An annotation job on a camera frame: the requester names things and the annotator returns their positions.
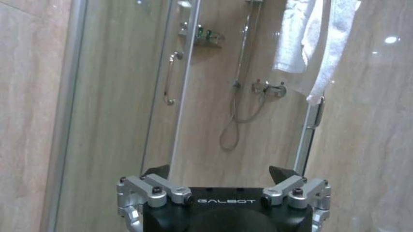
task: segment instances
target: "beige wall tile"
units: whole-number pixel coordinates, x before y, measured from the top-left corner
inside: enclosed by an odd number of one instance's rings
[[[0,3],[27,12],[28,14],[53,21],[59,26],[67,26],[71,10],[69,0],[0,0]]]
[[[65,32],[0,3],[0,231],[39,230]]]
[[[306,171],[333,186],[326,231],[413,230],[411,19],[409,0],[357,12]]]

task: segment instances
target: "shower shelf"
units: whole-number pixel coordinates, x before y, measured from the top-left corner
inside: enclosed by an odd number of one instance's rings
[[[180,24],[180,31],[179,36],[186,37],[187,36],[187,28],[186,23]],[[203,35],[203,28],[199,25],[198,26],[198,33],[194,38],[194,45],[199,47],[210,47],[210,48],[222,48],[224,36],[219,34],[218,32],[214,32],[211,30],[206,30],[206,34]]]

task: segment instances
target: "hanging towel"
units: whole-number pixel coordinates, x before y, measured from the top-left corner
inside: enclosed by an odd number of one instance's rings
[[[311,105],[319,103],[330,83],[357,10],[357,0],[325,1],[325,4],[330,1],[329,7],[323,7],[323,0],[287,0],[272,67],[280,71],[275,74],[280,76],[288,88],[307,96],[306,100]],[[326,9],[330,11],[327,15],[322,13]],[[323,20],[329,22],[325,33],[321,31]],[[322,34],[326,34],[326,41],[319,72],[313,76],[305,75]]]

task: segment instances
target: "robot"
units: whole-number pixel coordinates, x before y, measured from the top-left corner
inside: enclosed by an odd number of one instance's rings
[[[330,216],[331,186],[270,167],[275,186],[175,186],[168,166],[120,178],[117,213],[131,232],[319,232]]]

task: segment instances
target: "metal door handle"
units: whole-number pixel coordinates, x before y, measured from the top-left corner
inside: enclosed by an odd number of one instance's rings
[[[319,126],[323,113],[323,106],[325,106],[325,96],[321,97],[321,103],[317,110],[315,123],[313,126],[307,126],[307,129],[315,129]]]
[[[182,60],[183,53],[182,52],[174,52],[172,55],[168,57],[168,73],[167,73],[167,79],[166,79],[166,89],[163,91],[163,101],[167,105],[175,104],[175,99],[171,99],[168,96],[168,88],[170,88],[170,78],[174,71],[174,64],[176,60]]]

